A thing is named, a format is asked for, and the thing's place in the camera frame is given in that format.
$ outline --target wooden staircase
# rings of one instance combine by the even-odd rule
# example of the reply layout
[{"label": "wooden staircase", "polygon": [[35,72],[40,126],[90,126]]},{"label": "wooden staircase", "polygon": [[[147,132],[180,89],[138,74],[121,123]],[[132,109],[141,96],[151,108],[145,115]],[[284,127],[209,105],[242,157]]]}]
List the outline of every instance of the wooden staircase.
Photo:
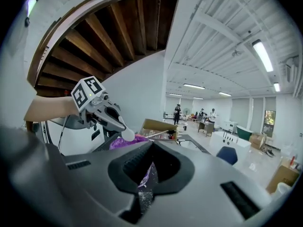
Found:
[{"label": "wooden staircase", "polygon": [[38,74],[39,96],[64,96],[81,78],[102,82],[166,48],[177,0],[120,0],[83,17],[50,52]]}]

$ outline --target white cabinet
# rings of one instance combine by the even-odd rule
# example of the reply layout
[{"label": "white cabinet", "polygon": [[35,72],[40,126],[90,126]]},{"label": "white cabinet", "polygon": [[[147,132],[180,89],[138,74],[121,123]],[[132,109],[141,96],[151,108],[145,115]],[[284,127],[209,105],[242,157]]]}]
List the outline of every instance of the white cabinet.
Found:
[{"label": "white cabinet", "polygon": [[224,121],[222,124],[222,129],[233,134],[237,130],[237,123],[232,121]]}]

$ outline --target green container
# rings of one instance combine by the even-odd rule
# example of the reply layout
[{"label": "green container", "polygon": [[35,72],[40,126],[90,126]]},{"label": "green container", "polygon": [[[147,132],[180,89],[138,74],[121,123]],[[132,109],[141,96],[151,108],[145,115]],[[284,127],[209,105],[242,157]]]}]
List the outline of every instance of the green container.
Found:
[{"label": "green container", "polygon": [[239,138],[247,140],[247,141],[250,140],[250,136],[252,134],[252,131],[250,131],[250,130],[242,127],[242,126],[237,125],[237,132],[238,132]]}]

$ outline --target purple cloth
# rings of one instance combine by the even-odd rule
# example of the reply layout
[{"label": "purple cloth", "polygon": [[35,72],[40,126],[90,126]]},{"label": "purple cloth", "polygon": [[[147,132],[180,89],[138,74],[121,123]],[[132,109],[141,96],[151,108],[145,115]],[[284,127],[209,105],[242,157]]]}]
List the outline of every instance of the purple cloth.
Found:
[{"label": "purple cloth", "polygon": [[[144,141],[149,141],[147,138],[140,136],[140,135],[135,135],[134,140],[133,141],[126,141],[123,138],[118,138],[116,140],[114,140],[113,142],[110,143],[109,145],[109,150],[112,149],[117,149],[117,148],[122,148],[122,147],[127,147],[139,142],[144,142]],[[151,168],[148,168],[148,171],[146,173],[146,175],[144,176],[144,178],[142,179],[142,181],[140,182],[140,185],[138,187],[142,187],[143,185],[146,184],[147,180],[148,180],[148,176],[150,173]]]}]

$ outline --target person in white shirt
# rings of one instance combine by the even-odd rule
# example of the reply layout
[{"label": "person in white shirt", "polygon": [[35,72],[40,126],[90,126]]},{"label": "person in white shirt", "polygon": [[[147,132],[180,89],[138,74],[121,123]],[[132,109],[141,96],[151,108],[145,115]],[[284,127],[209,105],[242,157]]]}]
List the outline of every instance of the person in white shirt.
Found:
[{"label": "person in white shirt", "polygon": [[216,117],[217,117],[217,114],[216,114],[216,112],[214,111],[214,108],[213,108],[212,111],[210,112],[208,121],[209,121],[210,123],[214,123]]}]

